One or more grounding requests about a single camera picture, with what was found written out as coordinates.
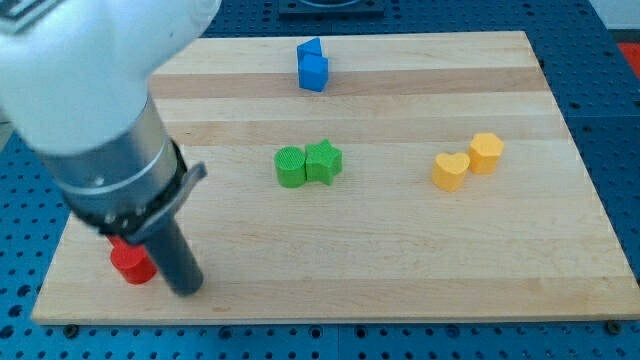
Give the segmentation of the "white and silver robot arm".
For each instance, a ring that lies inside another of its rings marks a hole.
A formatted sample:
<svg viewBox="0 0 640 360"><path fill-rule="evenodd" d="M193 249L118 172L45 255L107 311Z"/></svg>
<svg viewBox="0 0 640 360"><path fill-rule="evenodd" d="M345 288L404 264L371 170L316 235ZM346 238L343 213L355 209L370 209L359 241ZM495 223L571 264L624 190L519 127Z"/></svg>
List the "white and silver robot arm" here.
<svg viewBox="0 0 640 360"><path fill-rule="evenodd" d="M138 245L181 236L188 169L151 75L199 36L219 0L41 0L1 5L1 109L89 226Z"/></svg>

